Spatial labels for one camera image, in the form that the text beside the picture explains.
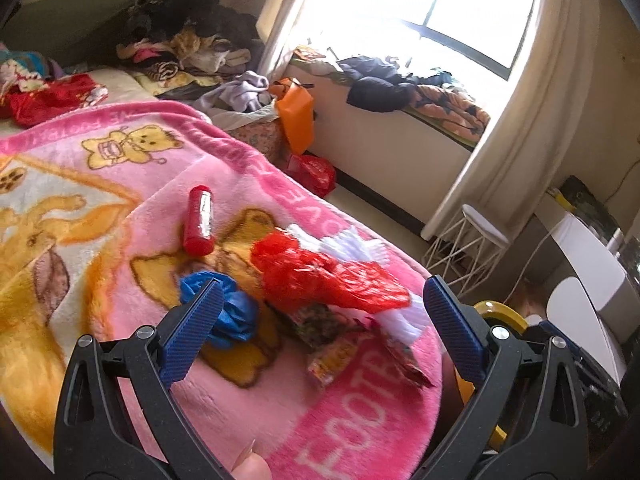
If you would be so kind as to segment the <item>person's left hand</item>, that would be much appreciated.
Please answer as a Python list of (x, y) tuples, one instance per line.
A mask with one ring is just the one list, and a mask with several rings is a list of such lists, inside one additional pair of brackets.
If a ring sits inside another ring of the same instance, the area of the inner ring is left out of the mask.
[(272, 479), (270, 467), (264, 458), (255, 451), (255, 445), (256, 440), (251, 440), (236, 459), (231, 471), (235, 480)]

